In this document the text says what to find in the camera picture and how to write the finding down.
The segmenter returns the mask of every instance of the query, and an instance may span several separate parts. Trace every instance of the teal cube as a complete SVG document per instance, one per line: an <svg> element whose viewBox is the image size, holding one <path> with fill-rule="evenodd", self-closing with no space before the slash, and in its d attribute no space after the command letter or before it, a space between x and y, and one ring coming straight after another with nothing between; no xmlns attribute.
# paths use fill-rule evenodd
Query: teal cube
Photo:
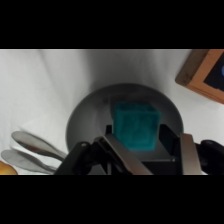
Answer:
<svg viewBox="0 0 224 224"><path fill-rule="evenodd" d="M132 151L153 151L161 113L149 104L119 102L114 107L113 133Z"/></svg>

